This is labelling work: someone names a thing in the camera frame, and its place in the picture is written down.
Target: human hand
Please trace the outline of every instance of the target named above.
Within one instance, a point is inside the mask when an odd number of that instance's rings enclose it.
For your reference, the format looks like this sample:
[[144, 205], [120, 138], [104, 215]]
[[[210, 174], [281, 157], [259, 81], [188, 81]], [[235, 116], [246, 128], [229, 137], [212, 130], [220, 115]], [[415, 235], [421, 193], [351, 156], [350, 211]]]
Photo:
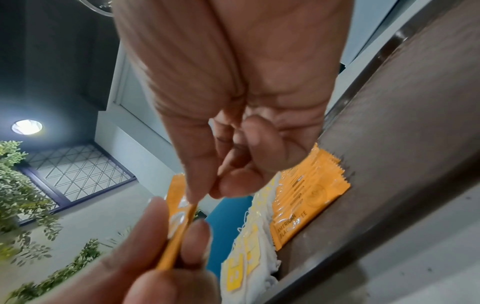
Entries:
[[202, 270], [210, 253], [210, 227], [191, 224], [180, 250], [184, 269], [152, 270], [167, 241], [169, 209], [153, 198], [128, 238], [111, 254], [31, 304], [220, 303], [214, 274]]
[[352, 0], [113, 2], [126, 52], [185, 168], [190, 202], [209, 192], [256, 192], [308, 155], [352, 7]]

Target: blue object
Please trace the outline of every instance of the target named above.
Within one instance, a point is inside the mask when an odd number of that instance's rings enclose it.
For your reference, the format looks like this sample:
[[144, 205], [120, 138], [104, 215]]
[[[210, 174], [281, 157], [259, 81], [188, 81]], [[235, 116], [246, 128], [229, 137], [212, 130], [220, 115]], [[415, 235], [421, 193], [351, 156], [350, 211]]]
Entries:
[[252, 200], [252, 196], [224, 198], [205, 219], [213, 231], [210, 259], [206, 268], [219, 279], [222, 263], [232, 250], [234, 240], [239, 235], [238, 228], [243, 226], [245, 213], [252, 206]]

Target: recessed light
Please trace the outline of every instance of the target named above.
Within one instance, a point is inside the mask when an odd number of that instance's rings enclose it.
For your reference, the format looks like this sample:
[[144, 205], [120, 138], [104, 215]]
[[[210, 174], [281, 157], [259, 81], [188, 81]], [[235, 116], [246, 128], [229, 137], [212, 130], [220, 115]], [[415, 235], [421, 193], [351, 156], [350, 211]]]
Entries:
[[43, 126], [41, 123], [31, 119], [17, 121], [11, 126], [12, 131], [22, 135], [31, 135], [38, 133], [42, 128]]

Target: purple window frame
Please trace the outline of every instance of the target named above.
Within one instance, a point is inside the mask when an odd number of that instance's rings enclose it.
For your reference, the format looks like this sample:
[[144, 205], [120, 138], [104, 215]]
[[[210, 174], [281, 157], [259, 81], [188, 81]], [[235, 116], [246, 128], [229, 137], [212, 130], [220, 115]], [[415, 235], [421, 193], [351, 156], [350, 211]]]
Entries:
[[[68, 208], [71, 208], [71, 207], [76, 206], [80, 203], [83, 203], [83, 202], [85, 202], [89, 199], [92, 199], [94, 197], [97, 197], [99, 195], [102, 195], [104, 193], [107, 193], [111, 190], [117, 189], [119, 187], [122, 187], [123, 185], [126, 185], [130, 182], [133, 182], [133, 181], [137, 180], [137, 177], [135, 177], [135, 175], [133, 175], [129, 170], [127, 170], [122, 164], [120, 164], [115, 158], [113, 158], [107, 151], [105, 151], [101, 146], [99, 146], [94, 141], [76, 143], [76, 144], [71, 144], [71, 145], [67, 145], [67, 146], [60, 146], [60, 147], [57, 147], [57, 148], [73, 147], [73, 146], [77, 146], [77, 145], [92, 145], [92, 146], [94, 146], [104, 156], [106, 156], [115, 165], [117, 165], [121, 170], [123, 170], [126, 174], [128, 174], [130, 176], [130, 179], [125, 180], [123, 182], [120, 182], [116, 185], [110, 186], [108, 188], [105, 188], [103, 190], [100, 190], [98, 192], [89, 194], [87, 196], [84, 196], [84, 197], [79, 198], [79, 199], [72, 202], [65, 195], [63, 195], [60, 191], [58, 191], [55, 187], [50, 187], [49, 183], [43, 177], [39, 176], [38, 172], [35, 169], [33, 169], [28, 162], [22, 161], [20, 164], [18, 164], [16, 166], [17, 170], [19, 170], [24, 175], [28, 176], [30, 178], [30, 180], [41, 191], [43, 191], [49, 198], [51, 198], [57, 204], [58, 207], [55, 207], [54, 209], [52, 209], [50, 211], [52, 214], [64, 211]], [[34, 219], [26, 219], [26, 220], [20, 221], [19, 224], [20, 224], [20, 226], [25, 226], [25, 225], [28, 225], [28, 224], [33, 223], [33, 222], [35, 222]]]

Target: brown surface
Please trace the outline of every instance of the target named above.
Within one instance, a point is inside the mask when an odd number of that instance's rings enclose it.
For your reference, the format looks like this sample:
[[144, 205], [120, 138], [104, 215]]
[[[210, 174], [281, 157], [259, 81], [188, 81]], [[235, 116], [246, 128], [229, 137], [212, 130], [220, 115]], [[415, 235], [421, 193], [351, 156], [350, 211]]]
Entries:
[[280, 278], [479, 156], [479, 12], [465, 0], [405, 42], [320, 137], [352, 188], [278, 253]]

